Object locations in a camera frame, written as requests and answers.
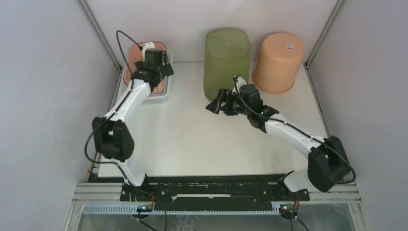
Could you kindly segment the pink perforated basket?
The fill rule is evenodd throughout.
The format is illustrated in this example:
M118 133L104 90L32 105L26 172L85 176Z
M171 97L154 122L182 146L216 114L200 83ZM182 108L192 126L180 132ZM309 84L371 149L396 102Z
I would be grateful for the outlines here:
M167 52L169 58L170 58L170 63L172 63L172 59L171 59L171 52L168 51L168 49L166 48L166 46L163 43L160 42L153 42L155 44L155 48L157 49L161 49ZM138 48L137 45L132 46L129 51L128 51L128 56L127 56L127 61L128 64L130 65L130 69L132 72L134 72L136 70L136 66L135 66L135 62L142 60L142 53L140 51L140 49ZM130 83L130 77L131 77L131 72L128 71L127 73L125 73L124 76L124 82L129 85Z

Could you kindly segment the green plastic waste bin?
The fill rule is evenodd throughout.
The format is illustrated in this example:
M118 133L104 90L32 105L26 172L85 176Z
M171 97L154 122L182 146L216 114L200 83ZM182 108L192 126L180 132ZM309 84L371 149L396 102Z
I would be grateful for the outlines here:
M213 101L220 89L233 89L232 77L249 81L251 45L243 30L221 28L205 36L204 95Z

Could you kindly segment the orange plastic bucket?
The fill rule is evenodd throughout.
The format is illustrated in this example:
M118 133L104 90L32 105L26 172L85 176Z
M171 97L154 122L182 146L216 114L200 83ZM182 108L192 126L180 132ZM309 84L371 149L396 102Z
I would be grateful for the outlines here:
M271 94L287 92L294 85L304 55L305 47L299 37L285 32L267 36L253 71L254 84Z

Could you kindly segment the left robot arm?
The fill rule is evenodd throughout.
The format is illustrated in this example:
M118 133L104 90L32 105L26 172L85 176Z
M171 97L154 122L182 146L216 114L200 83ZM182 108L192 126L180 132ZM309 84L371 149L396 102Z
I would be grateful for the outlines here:
M140 201L146 200L151 191L143 183L146 174L140 170L133 156L135 142L127 123L159 83L174 74L166 51L149 48L143 57L135 63L136 70L119 102L103 117L95 117L92 121L96 151L106 159L105 164L117 166L124 182L133 186L132 195Z

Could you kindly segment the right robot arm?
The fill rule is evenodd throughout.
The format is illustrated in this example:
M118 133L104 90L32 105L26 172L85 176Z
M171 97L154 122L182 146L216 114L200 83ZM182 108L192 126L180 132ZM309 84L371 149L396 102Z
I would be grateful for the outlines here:
M339 138L314 136L291 123L278 110L263 103L253 84L220 89L206 110L227 116L244 115L254 128L279 137L305 157L305 169L291 171L281 178L278 194L283 200L291 200L298 191L310 188L326 193L336 184L345 184L349 173L355 173Z

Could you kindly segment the blue perforated basket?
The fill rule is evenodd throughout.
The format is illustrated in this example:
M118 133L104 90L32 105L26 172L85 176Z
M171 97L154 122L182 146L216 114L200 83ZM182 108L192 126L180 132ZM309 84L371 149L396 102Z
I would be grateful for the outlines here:
M171 78L172 78L172 75L164 77L159 82L158 86L155 87L154 90L151 92L148 99L153 100L153 99L166 98L170 91Z

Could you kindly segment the white plastic basket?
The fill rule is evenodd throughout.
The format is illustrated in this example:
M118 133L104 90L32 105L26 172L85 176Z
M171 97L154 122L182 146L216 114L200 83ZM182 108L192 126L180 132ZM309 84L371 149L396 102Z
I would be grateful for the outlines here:
M124 82L124 76L125 73L128 72L128 69L125 67L125 72L121 73L121 80L120 80L120 84L119 84L119 88L117 90L117 94L116 94L116 99L115 102L119 102L119 99L122 97L123 93L126 91L128 85ZM149 100L148 98L143 102L144 104L147 103L164 103L167 101L168 97L170 95L170 91L169 94L166 98L162 98L162 99L153 99L153 100Z

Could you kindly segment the black mounting base rail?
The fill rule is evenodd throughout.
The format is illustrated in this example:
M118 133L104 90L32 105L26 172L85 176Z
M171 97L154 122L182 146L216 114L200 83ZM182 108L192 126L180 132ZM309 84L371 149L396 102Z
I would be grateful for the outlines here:
M288 191L282 174L148 177L140 187L122 185L120 201L154 208L266 208L267 204L309 201L307 189Z

